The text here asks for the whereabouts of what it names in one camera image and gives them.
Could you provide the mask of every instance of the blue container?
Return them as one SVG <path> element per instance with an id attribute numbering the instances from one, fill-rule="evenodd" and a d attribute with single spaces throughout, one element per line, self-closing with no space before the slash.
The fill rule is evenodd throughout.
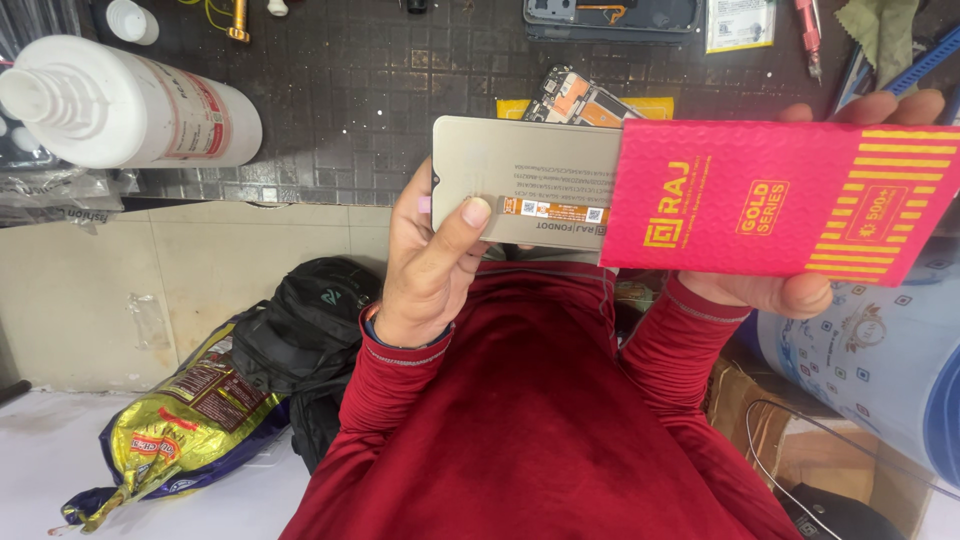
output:
<path id="1" fill-rule="evenodd" d="M 818 317 L 741 335 L 778 373 L 960 487 L 960 242 L 931 238 L 903 285 L 835 282 Z"/>

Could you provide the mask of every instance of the black backpack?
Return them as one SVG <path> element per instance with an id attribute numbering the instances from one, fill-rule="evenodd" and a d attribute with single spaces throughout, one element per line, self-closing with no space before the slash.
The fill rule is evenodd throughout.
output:
<path id="1" fill-rule="evenodd" d="M 344 389 L 363 334 L 360 311 L 380 279 L 345 258 L 315 258 L 233 329 L 233 365 L 265 392 L 290 394 L 294 449 L 312 473 L 340 429 Z"/>

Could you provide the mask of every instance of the qr code sticker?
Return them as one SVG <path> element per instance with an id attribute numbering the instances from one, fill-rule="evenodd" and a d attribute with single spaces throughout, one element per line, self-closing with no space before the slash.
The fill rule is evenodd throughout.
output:
<path id="1" fill-rule="evenodd" d="M 523 201 L 522 215 L 537 215 L 537 201 Z"/>
<path id="2" fill-rule="evenodd" d="M 603 209 L 587 209 L 587 223 L 600 223 L 603 220 Z"/>

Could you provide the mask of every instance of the workbench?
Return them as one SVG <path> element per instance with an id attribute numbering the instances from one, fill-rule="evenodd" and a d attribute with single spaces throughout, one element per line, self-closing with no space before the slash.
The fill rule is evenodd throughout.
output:
<path id="1" fill-rule="evenodd" d="M 228 10 L 229 2 L 216 1 Z M 250 44 L 210 26 L 203 1 L 137 2 L 156 16 L 156 43 L 115 37 L 104 19 L 108 0 L 93 3 L 98 38 L 238 88 L 264 131 L 260 151 L 241 167 L 142 170 L 139 196 L 152 198 L 392 205 L 429 154 L 438 116 L 494 117 L 497 99 L 530 98 L 557 62 L 617 96 L 672 97 L 675 118 L 769 120 L 806 102 L 823 119 L 854 47 L 833 16 L 845 0 L 820 0 L 823 87 L 807 76 L 792 1 L 779 2 L 774 46 L 712 55 L 704 54 L 703 17 L 683 47 L 533 43 L 521 0 L 474 0 L 470 13 L 465 0 L 429 0 L 423 15 L 407 14 L 396 0 L 303 0 L 285 17 L 253 0 Z M 915 36 L 936 38 L 960 24 L 952 0 L 928 4 Z M 954 55 L 920 87 L 948 93 L 958 82 Z"/>

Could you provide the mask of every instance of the blue ruler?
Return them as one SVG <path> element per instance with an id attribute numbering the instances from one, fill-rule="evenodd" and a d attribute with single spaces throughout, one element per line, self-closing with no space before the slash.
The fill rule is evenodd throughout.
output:
<path id="1" fill-rule="evenodd" d="M 940 62 L 954 51 L 960 49 L 960 26 L 954 28 L 949 34 L 937 43 L 934 49 L 915 61 L 903 73 L 900 73 L 896 79 L 891 81 L 883 89 L 893 92 L 895 95 L 901 95 L 912 85 L 917 83 L 923 75 L 930 72 Z"/>

